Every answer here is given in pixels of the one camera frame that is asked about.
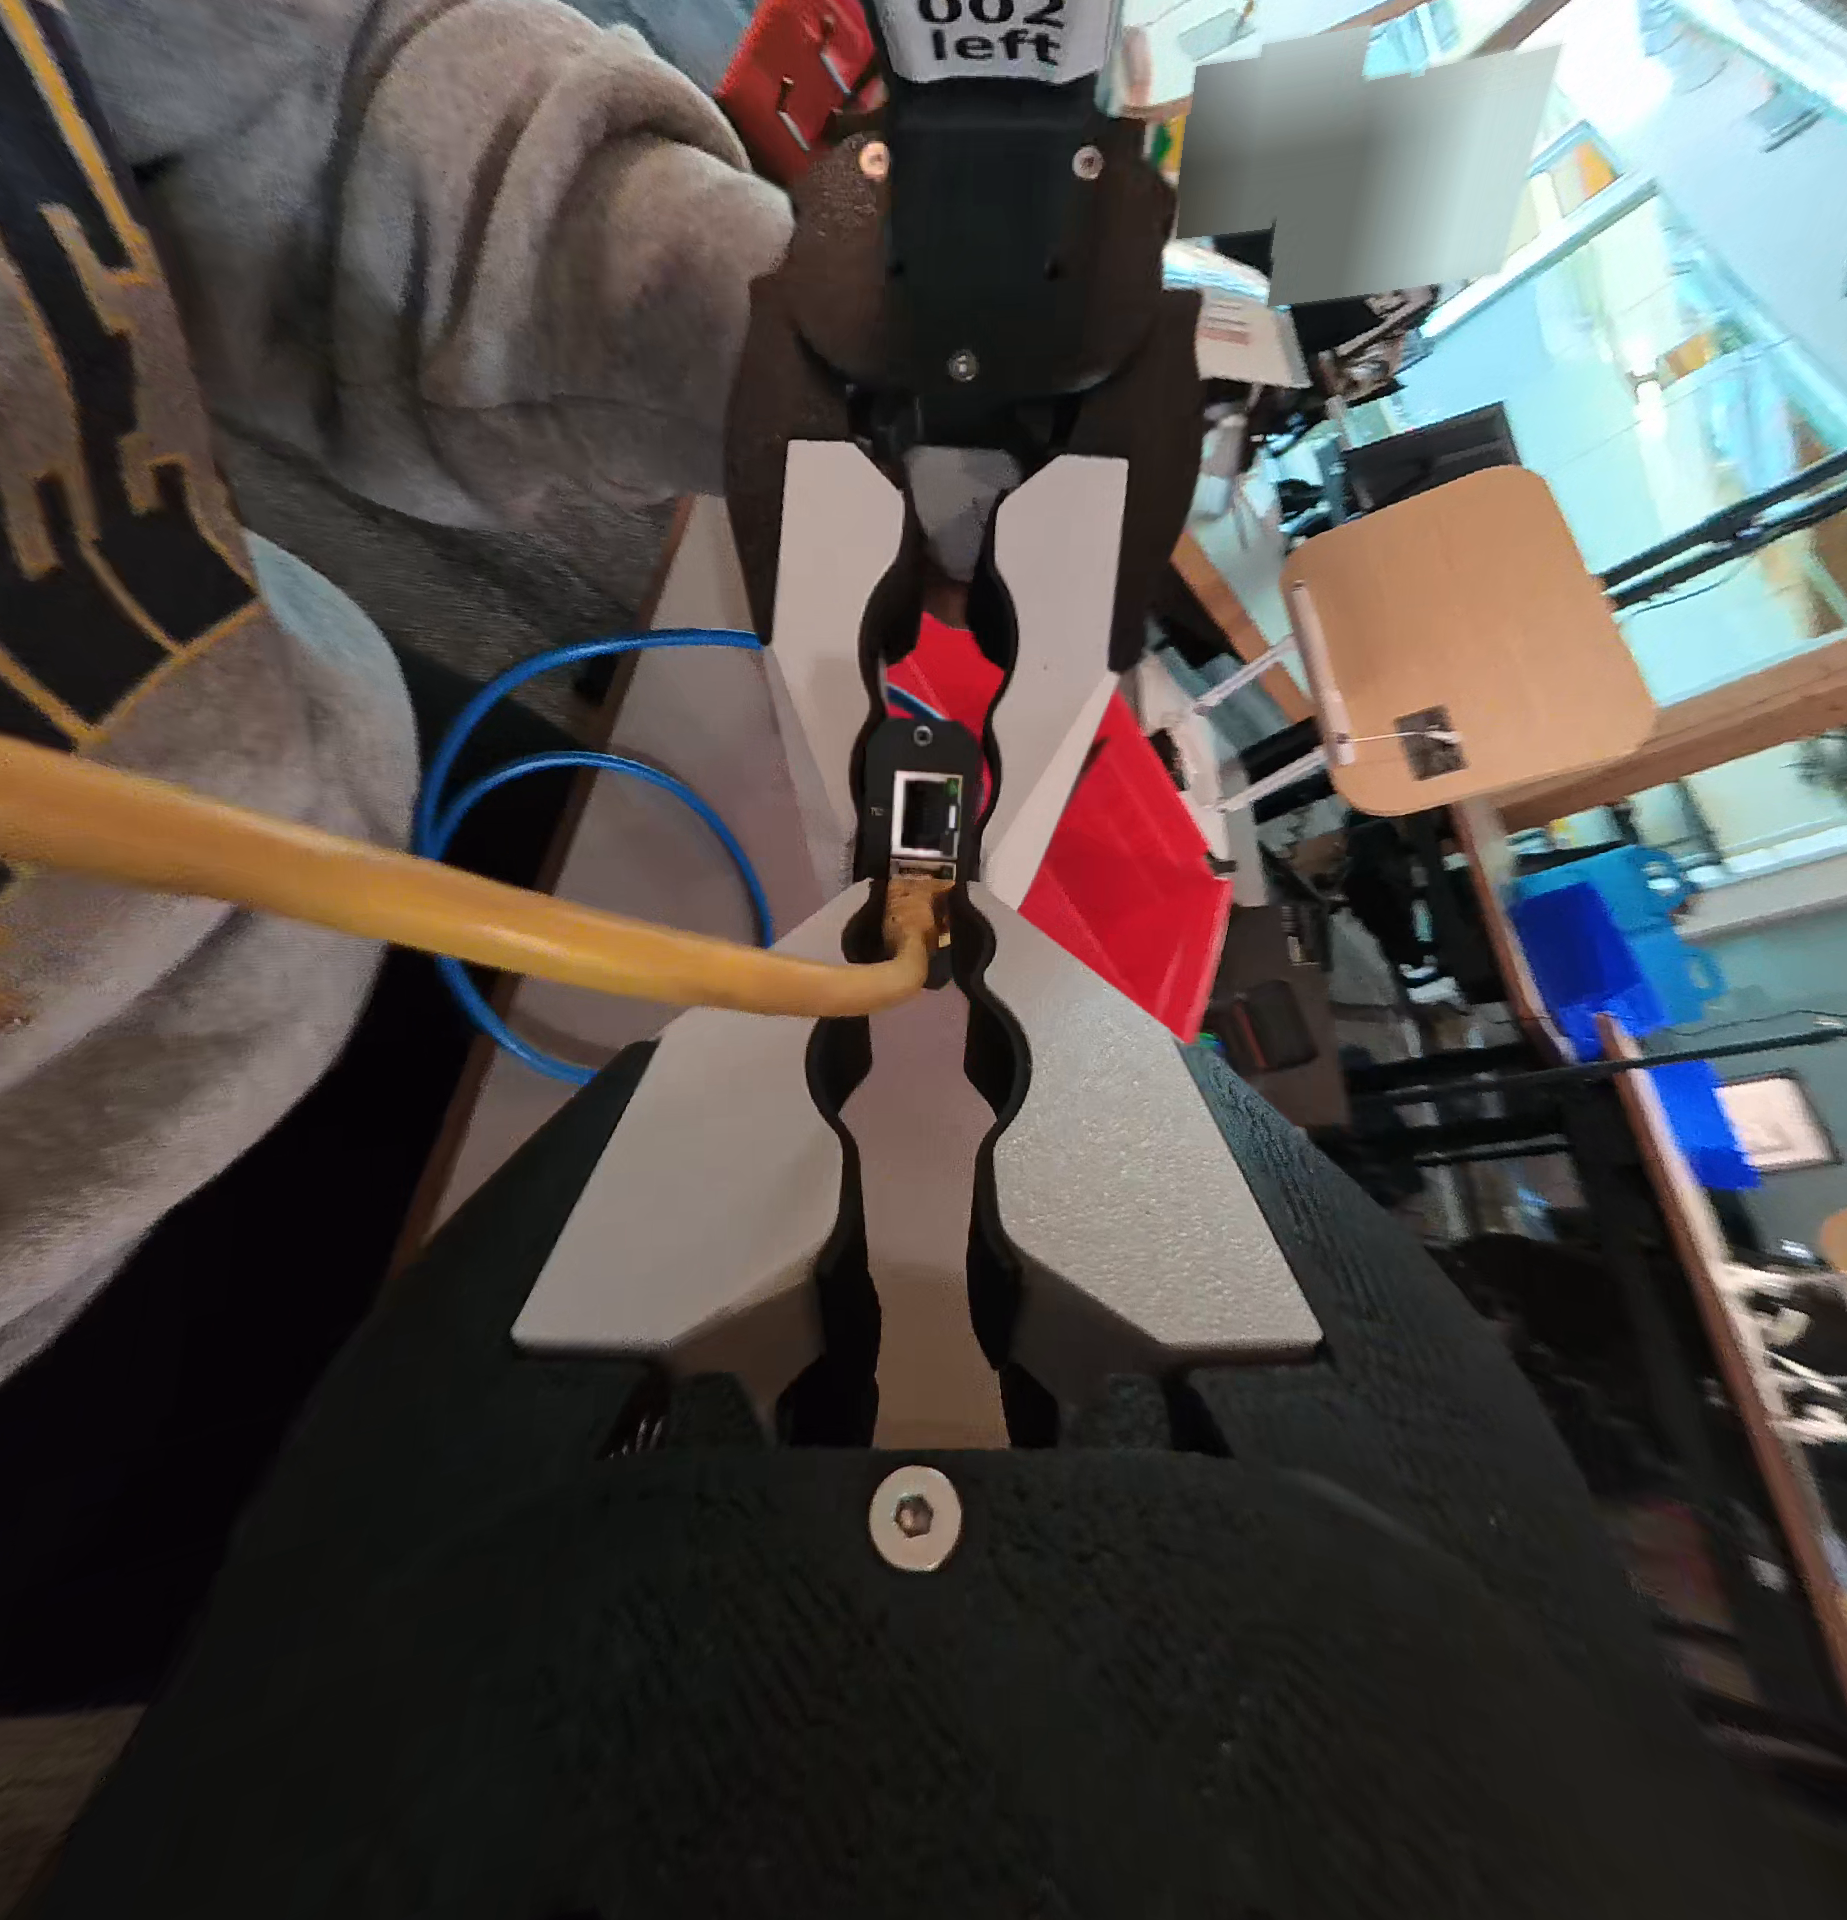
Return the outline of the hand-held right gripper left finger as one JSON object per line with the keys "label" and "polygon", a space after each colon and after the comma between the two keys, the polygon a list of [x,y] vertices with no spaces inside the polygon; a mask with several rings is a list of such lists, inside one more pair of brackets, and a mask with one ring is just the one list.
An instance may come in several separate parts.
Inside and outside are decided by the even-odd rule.
{"label": "hand-held right gripper left finger", "polygon": [[798,1443],[869,1442],[882,1305],[840,1126],[869,1063],[867,1017],[669,1019],[512,1340],[731,1374]]}

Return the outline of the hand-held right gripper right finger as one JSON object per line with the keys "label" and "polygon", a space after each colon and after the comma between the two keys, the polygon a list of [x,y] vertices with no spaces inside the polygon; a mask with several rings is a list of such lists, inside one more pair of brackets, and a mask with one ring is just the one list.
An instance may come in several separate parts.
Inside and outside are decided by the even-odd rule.
{"label": "hand-held right gripper right finger", "polygon": [[965,1299],[1005,1438],[1110,1380],[1311,1364],[1325,1331],[1190,1052],[985,882],[953,909],[974,1152]]}

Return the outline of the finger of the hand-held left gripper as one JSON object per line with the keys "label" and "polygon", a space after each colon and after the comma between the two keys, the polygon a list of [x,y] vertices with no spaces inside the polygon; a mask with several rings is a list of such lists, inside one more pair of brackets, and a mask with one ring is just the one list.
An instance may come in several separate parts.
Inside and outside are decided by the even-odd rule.
{"label": "finger of the hand-held left gripper", "polygon": [[855,755],[871,720],[863,633],[906,543],[903,490],[855,444],[790,439],[777,545],[770,695],[822,896],[855,876]]}
{"label": "finger of the hand-held left gripper", "polygon": [[1023,909],[1110,695],[1129,461],[1066,451],[997,499],[969,617],[1002,687],[985,717],[980,885]]}

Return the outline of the black ethernet adapter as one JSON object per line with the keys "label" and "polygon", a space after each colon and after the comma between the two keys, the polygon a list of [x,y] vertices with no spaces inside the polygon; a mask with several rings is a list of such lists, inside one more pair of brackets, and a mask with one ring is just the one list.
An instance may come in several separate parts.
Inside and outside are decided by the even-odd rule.
{"label": "black ethernet adapter", "polygon": [[856,749],[855,803],[852,879],[871,885],[880,925],[892,891],[929,898],[929,991],[941,991],[958,974],[959,910],[980,866],[985,744],[943,717],[884,717]]}

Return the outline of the person's left forearm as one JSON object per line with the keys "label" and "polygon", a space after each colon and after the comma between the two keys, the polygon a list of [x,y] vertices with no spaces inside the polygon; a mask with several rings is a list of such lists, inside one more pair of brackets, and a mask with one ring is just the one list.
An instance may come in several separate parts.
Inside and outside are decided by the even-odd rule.
{"label": "person's left forearm", "polygon": [[724,494],[755,5],[68,5],[226,439],[464,531]]}

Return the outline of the red plastic bin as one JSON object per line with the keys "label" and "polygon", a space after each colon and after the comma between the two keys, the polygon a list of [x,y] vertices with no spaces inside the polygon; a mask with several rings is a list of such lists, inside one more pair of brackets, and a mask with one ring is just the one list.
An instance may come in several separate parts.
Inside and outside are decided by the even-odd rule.
{"label": "red plastic bin", "polygon": [[1055,751],[1072,790],[1012,909],[1176,1043],[1198,1046],[1224,954],[1235,888],[1214,874],[1123,676]]}

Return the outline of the large blue plastic bin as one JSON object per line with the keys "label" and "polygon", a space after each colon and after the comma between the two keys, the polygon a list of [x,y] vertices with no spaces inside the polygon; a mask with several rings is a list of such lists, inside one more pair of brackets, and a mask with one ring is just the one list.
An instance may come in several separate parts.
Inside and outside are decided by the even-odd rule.
{"label": "large blue plastic bin", "polygon": [[1703,1024],[1724,966],[1680,936],[1697,888],[1656,848],[1619,845],[1511,882],[1509,910],[1540,998],[1572,1056],[1602,1056],[1598,1019],[1632,1037]]}

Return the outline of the small blue plastic bin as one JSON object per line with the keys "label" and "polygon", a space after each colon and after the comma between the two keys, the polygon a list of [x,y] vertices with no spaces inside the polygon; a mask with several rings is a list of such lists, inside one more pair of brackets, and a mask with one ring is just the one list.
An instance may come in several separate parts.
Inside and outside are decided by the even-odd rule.
{"label": "small blue plastic bin", "polygon": [[1721,1077],[1709,1061],[1630,1066],[1608,1077],[1613,1085],[1652,1085],[1671,1136],[1677,1139],[1691,1176],[1706,1192],[1755,1192],[1762,1184],[1750,1167],[1721,1098]]}

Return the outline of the framed checker tag board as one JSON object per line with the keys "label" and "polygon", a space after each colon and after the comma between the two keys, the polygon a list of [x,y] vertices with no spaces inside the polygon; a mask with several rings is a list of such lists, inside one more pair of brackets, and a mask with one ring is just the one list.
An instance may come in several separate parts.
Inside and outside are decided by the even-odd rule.
{"label": "framed checker tag board", "polygon": [[1724,1081],[1721,1110],[1743,1164],[1759,1179],[1844,1164],[1804,1077],[1795,1070]]}

